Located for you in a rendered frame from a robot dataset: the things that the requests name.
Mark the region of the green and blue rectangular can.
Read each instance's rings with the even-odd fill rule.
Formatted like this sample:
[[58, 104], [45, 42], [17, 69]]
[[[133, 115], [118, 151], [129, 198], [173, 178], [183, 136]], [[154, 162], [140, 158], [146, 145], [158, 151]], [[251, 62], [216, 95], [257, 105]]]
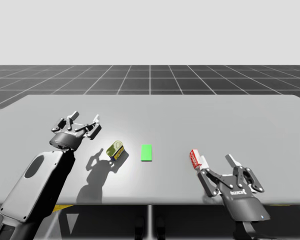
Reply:
[[116, 140], [107, 150], [106, 154], [112, 161], [117, 161], [125, 151], [124, 145], [120, 140]]

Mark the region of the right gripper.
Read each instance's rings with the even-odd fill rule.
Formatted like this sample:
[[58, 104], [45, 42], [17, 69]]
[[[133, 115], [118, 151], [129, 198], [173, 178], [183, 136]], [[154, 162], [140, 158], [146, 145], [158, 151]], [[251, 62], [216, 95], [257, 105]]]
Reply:
[[259, 222], [270, 220], [260, 200], [253, 193], [265, 190], [251, 168], [242, 166], [231, 154], [225, 156], [233, 168], [232, 174], [223, 176], [210, 169], [203, 155], [199, 156], [197, 176], [208, 197], [221, 196], [230, 217], [236, 222]]

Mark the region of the red and white carton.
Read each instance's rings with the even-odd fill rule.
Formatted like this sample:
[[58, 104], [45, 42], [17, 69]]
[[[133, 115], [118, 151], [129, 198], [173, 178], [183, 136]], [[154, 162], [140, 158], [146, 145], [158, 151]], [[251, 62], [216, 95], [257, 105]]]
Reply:
[[192, 149], [189, 153], [189, 157], [194, 169], [200, 168], [201, 164], [201, 156], [197, 149]]

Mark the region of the green pad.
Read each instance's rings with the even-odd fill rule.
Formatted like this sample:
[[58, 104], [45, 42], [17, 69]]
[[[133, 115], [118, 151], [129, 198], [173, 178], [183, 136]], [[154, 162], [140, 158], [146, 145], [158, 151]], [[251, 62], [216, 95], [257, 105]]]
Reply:
[[152, 161], [152, 145], [151, 144], [142, 144], [141, 145], [140, 160], [142, 162], [151, 162]]

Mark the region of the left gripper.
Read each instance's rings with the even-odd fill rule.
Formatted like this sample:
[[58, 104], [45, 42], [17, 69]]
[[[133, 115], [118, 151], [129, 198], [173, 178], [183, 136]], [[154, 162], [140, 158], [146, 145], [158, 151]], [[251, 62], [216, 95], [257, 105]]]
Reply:
[[78, 118], [79, 112], [75, 111], [66, 118], [60, 118], [56, 124], [52, 127], [52, 132], [58, 132], [50, 141], [49, 144], [57, 149], [61, 150], [73, 150], [76, 151], [83, 138], [93, 140], [97, 134], [101, 131], [100, 115], [97, 114], [91, 123], [84, 124], [72, 130], [74, 121]]

